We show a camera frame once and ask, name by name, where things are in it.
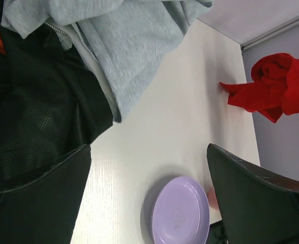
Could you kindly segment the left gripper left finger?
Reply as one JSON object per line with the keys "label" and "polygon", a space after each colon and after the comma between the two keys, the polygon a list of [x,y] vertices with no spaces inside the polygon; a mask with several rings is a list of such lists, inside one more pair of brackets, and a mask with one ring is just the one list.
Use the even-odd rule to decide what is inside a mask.
{"label": "left gripper left finger", "polygon": [[85,144],[0,181],[0,243],[70,243],[91,166]]}

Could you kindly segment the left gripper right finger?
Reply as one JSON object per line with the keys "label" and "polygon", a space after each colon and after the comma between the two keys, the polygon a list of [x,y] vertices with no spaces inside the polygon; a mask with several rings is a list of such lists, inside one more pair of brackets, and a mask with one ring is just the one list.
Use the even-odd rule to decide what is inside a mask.
{"label": "left gripper right finger", "polygon": [[208,243],[299,243],[299,181],[216,144],[207,161],[222,218],[211,224]]}

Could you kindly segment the red cloth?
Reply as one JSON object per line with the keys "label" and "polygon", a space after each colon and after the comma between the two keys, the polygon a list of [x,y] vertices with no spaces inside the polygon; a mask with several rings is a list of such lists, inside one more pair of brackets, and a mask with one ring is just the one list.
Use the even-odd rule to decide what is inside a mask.
{"label": "red cloth", "polygon": [[273,123],[299,113],[299,59],[288,53],[265,56],[252,67],[251,78],[251,83],[219,83],[229,105],[259,112]]}

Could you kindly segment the grey zip hoodie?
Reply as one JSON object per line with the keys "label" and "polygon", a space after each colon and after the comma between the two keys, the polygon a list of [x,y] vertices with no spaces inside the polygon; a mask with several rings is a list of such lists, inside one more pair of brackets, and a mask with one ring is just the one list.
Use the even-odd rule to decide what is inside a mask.
{"label": "grey zip hoodie", "polygon": [[119,123],[212,1],[4,1],[2,26],[27,38],[42,24],[75,46]]}

